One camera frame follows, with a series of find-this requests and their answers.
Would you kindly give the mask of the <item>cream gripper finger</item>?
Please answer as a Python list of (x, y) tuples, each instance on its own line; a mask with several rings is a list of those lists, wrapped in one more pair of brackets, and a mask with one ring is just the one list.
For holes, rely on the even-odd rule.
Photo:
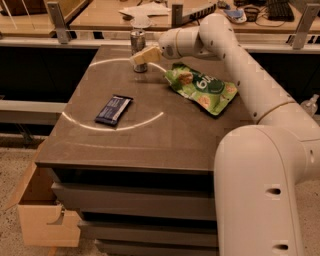
[(148, 46), (129, 58), (133, 65), (142, 65), (150, 62), (158, 62), (162, 52), (157, 46)]

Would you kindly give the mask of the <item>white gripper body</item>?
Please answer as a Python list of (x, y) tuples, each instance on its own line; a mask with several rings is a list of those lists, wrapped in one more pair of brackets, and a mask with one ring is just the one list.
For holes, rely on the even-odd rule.
[(179, 29), (170, 29), (160, 35), (158, 44), (162, 55), (167, 59), (178, 59), (181, 57), (177, 48), (178, 33)]

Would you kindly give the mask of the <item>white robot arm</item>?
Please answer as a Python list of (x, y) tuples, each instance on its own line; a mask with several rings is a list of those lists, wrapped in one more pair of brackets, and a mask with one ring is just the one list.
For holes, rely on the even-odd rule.
[(221, 14), (165, 32), (131, 61), (185, 56), (222, 60), (253, 120), (216, 151), (220, 256), (304, 256), (295, 186), (320, 173), (320, 126), (242, 48)]

